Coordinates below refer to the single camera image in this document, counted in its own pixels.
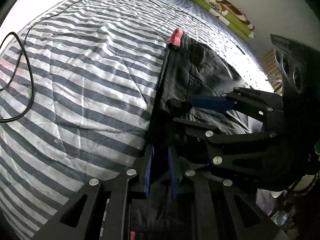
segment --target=black garment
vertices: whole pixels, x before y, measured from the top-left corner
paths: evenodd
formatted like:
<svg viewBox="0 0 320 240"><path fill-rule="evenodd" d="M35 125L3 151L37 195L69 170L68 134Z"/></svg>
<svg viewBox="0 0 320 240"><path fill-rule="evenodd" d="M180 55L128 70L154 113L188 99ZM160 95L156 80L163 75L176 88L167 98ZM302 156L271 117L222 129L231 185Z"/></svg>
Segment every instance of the black garment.
<svg viewBox="0 0 320 240"><path fill-rule="evenodd" d="M171 131L172 110L168 100L186 102L189 96L220 96L234 87L249 87L236 70L207 45L185 33L179 46L167 46L161 77L158 81L154 109L146 143L155 146L153 184L145 200L133 200L131 231L135 240L192 239L192 205L187 200L173 199L168 175L166 136ZM228 134L257 132L261 123L236 111L217 113L192 108L176 116L207 123Z"/></svg>

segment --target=bed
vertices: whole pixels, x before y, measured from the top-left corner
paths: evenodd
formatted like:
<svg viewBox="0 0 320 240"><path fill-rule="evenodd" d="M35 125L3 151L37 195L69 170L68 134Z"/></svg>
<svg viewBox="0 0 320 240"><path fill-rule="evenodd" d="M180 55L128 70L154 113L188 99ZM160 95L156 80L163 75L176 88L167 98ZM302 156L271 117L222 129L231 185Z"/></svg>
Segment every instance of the bed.
<svg viewBox="0 0 320 240"><path fill-rule="evenodd" d="M75 1L39 15L19 37ZM30 31L25 48L34 103L0 129L0 208L21 239L30 239L91 178L114 178L141 155L176 28L216 51L252 88L273 91L247 45L188 0L83 0ZM19 53L13 40L1 54L2 87ZM2 118L22 112L30 93L22 57L0 94Z"/></svg>

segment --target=green blanket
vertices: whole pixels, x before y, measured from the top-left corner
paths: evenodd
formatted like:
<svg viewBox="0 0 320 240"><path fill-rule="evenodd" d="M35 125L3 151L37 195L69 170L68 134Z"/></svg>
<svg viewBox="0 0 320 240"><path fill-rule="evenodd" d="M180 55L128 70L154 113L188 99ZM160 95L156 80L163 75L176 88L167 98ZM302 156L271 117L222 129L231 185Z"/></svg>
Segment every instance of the green blanket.
<svg viewBox="0 0 320 240"><path fill-rule="evenodd" d="M223 5L219 4L216 0L202 0L207 3L210 7L215 9L223 17L225 17L229 22L233 23L239 30L241 30L249 38L254 38L254 33L249 30L249 28L242 23L236 16L234 16L230 11L228 11Z"/></svg>
<svg viewBox="0 0 320 240"><path fill-rule="evenodd" d="M223 17L221 14L219 14L216 10L214 10L209 4L205 3L203 0L190 0L205 9L206 11L213 14L215 17L217 17L220 21L222 21L226 26L229 27L230 30L232 30L235 34L237 34L242 40L245 42L249 41L249 37L245 35L241 30L239 30L233 23L228 21L225 17Z"/></svg>

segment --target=thin black wire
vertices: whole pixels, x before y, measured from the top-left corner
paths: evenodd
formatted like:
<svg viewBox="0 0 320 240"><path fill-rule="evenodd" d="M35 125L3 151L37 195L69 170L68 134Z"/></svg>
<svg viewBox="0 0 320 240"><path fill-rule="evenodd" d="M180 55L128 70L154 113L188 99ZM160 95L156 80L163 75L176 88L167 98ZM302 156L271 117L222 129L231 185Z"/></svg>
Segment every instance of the thin black wire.
<svg viewBox="0 0 320 240"><path fill-rule="evenodd" d="M17 72L17 68L18 68L18 66L19 66L20 59L21 59L22 54L23 54L24 57L26 58L27 66L28 66L29 74L30 74L30 80L31 80L31 97L30 97L30 99L29 99L29 103L28 103L26 109L25 109L21 114L17 115L16 117L12 117L12 118L0 119L0 123L13 122L13 121L16 121L16 120L20 119L21 117L23 117L23 116L30 110L30 108L31 108L31 106L32 106L32 104L33 104L33 101L34 101L35 88L34 88L33 75L32 75L32 70L31 70L31 65L30 65L30 62L29 62L29 58L28 58L27 52L26 52L26 50L25 50L25 48L24 48L24 46L25 46L25 44L26 44L26 41L27 41L27 37L28 37L28 35L29 35L29 32L31 31L31 29L32 29L35 25L39 24L40 22L43 22L43 21L45 21L45 20L47 20L47 19L50 19L50 18L52 18L52 17L55 17L55 16L58 16L58 15L62 14L66 9L70 8L70 7L73 6L74 4L79 3L79 2L81 2L81 1L84 1L84 0L76 1L76 2L74 2L74 3L72 3L72 4L70 4L69 6L67 6L64 10L62 10L62 11L59 12L58 14L51 15L51 16L46 17L46 18L44 18L44 19L36 22L35 24L33 24L33 25L29 28L29 30L28 30L28 32L27 32L27 34L26 34L26 37L25 37L25 39L24 39L23 44L21 43L18 35L17 35L15 32L10 32L10 33L4 38L4 40L2 41L2 43L1 43L1 45L0 45L0 49L1 49L4 41L7 39L7 37L9 37L10 35L13 35L13 36L16 38L16 40L18 41L18 43L19 43L19 45L20 45L20 47L21 47L21 52L20 52L19 58L18 58L18 60L17 60L17 63L16 63L16 65L15 65L13 74L12 74L9 82L8 82L3 88L1 88L0 91L5 90L5 89L11 84L11 82L12 82L12 80L13 80L13 78L14 78L14 75L15 75L16 72ZM154 3L155 5L157 5L157 6L160 7L160 5L158 5L157 3L153 2L152 0L148 0L148 1L150 1L151 3Z"/></svg>

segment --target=rolled blanket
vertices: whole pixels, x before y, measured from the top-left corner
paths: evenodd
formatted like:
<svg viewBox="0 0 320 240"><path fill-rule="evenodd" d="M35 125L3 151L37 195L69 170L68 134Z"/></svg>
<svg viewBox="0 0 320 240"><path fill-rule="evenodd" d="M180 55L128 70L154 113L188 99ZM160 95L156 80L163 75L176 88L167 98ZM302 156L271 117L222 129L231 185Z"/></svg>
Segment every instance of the rolled blanket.
<svg viewBox="0 0 320 240"><path fill-rule="evenodd" d="M221 14L219 14L216 10L214 10L210 5L206 4L202 0L190 0L205 9L206 11L213 14L215 17L217 17L221 22L223 22L230 30L232 30L235 34L237 34L242 40L245 42L249 41L249 37L245 35L241 30L239 30L233 23L229 22L225 17L223 17Z"/></svg>
<svg viewBox="0 0 320 240"><path fill-rule="evenodd" d="M249 22L246 15L242 13L239 9L237 9L232 3L227 0L217 0L218 3L227 8L234 16L236 16L240 21L242 21L250 31L254 31L255 27L252 23Z"/></svg>
<svg viewBox="0 0 320 240"><path fill-rule="evenodd" d="M228 21L233 23L239 30L246 34L249 38L254 38L254 33L249 30L247 25L241 22L236 16L228 11L223 5L219 4L216 0L202 0L209 4L213 9L225 17Z"/></svg>

